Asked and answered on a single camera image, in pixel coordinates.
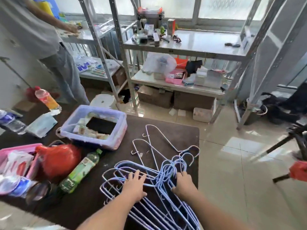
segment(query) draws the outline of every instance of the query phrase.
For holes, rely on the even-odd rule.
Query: gray shirt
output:
[[[56,29],[33,15],[25,0],[0,0],[0,24],[37,59],[52,56],[59,50],[62,40]]]

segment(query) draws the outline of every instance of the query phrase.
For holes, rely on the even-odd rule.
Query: person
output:
[[[70,104],[90,104],[81,85],[78,68],[55,29],[77,33],[77,26],[47,14],[33,0],[0,0],[0,24],[51,70]]]
[[[122,192],[102,209],[84,221],[77,230],[122,230],[126,218],[133,205],[147,194],[143,192],[143,184],[146,179],[144,174],[139,179],[140,171],[137,170],[134,177],[129,174]],[[248,230],[240,221],[225,214],[212,205],[202,195],[192,182],[192,178],[186,172],[177,173],[177,186],[172,189],[182,201],[185,201],[194,211],[201,225],[206,230]]]

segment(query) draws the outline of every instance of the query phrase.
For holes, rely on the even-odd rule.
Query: mop handle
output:
[[[15,73],[21,80],[23,80],[23,82],[24,82],[26,85],[28,85],[29,88],[32,88],[32,87],[29,85],[29,83],[26,82],[25,79],[24,79],[23,77],[21,77],[21,76],[16,72],[16,70],[13,69],[13,68],[6,62],[7,60],[10,60],[10,58],[1,57],[1,56],[0,56],[0,61],[2,61],[3,63],[5,63],[5,65],[6,65],[13,73]]]

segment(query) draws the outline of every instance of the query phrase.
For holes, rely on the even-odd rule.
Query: shelf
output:
[[[111,60],[111,59],[106,59],[106,62],[107,61],[113,61],[114,63],[116,63],[114,60]],[[117,64],[117,67],[115,69],[109,70],[111,77],[117,72],[117,70],[119,68],[120,68],[120,65]],[[94,80],[100,80],[100,81],[107,81],[107,82],[109,82],[109,80],[108,80],[108,78],[106,76],[104,77],[104,76],[101,76],[101,75],[93,74],[93,73],[91,73],[88,70],[84,71],[82,73],[79,73],[79,76],[83,77],[83,78],[88,78],[88,79],[94,79]]]
[[[234,48],[225,46],[225,43],[241,43],[238,32],[214,32],[177,30],[175,34],[182,40],[176,43],[173,40],[160,41],[160,46],[150,44],[136,45],[129,39],[123,44],[125,49],[160,52],[175,55],[197,56],[221,60],[242,61],[245,57],[243,47]]]
[[[97,30],[97,34],[99,38],[103,38],[106,34],[109,34],[115,28],[114,25],[106,25],[104,27],[107,27],[107,29],[103,32],[100,31],[101,29]],[[94,42],[94,39],[93,39],[93,36],[90,30],[83,30],[83,29],[79,30],[80,33],[78,37],[76,37],[72,33],[66,33],[63,30],[58,30],[58,32],[64,42],[95,45],[95,42]]]
[[[200,85],[193,85],[193,86],[184,86],[181,85],[175,85],[171,83],[166,83],[164,80],[157,80],[154,79],[154,75],[148,75],[144,73],[142,70],[138,71],[132,78],[131,81],[135,84],[142,84],[142,85],[149,85],[156,88],[164,88],[166,90],[170,91],[181,91],[186,93],[194,93],[194,94],[200,94],[203,96],[210,96],[210,97],[216,97],[218,99],[222,98],[224,93],[220,89],[216,88],[210,88]]]

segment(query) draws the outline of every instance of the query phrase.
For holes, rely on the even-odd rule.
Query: tile floor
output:
[[[288,173],[293,163],[289,153],[298,149],[296,143],[288,142],[268,156],[250,162],[256,153],[283,139],[284,128],[260,121],[237,131],[235,113],[230,106],[223,109],[212,125],[194,121],[192,112],[186,112],[186,116],[171,116],[171,109],[147,103],[140,103],[138,114],[130,103],[121,104],[120,108],[127,114],[198,127],[199,190],[221,209],[256,230],[306,229],[307,183],[293,180],[272,183],[272,178]],[[0,203],[0,223],[1,218],[10,213],[18,226],[49,224]],[[23,223],[16,217],[20,215],[25,219]]]

